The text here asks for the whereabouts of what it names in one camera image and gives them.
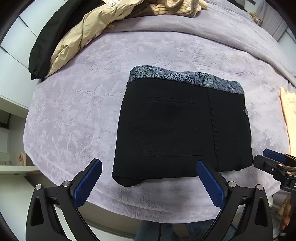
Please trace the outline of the person's hand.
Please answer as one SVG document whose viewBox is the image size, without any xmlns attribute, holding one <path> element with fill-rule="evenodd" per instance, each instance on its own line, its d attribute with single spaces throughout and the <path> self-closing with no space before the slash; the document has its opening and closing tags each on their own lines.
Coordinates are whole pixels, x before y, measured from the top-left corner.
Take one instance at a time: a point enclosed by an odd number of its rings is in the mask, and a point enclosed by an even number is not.
<svg viewBox="0 0 296 241">
<path fill-rule="evenodd" d="M 291 195 L 289 195 L 283 202 L 281 208 L 278 210 L 280 217 L 280 229 L 284 230 L 290 222 L 290 213 L 292 206 L 290 204 Z"/>
</svg>

